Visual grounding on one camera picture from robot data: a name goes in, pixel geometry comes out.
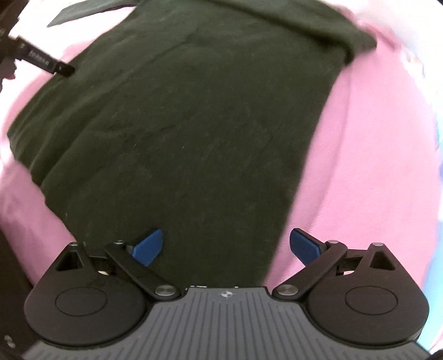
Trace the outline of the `black knit sweater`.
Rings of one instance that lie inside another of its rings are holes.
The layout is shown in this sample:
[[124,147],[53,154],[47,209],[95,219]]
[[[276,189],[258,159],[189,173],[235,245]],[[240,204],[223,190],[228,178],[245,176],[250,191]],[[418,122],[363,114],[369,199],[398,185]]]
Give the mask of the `black knit sweater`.
[[7,136],[77,241],[158,228],[176,287],[260,286],[331,89],[375,46],[320,1],[142,1]]

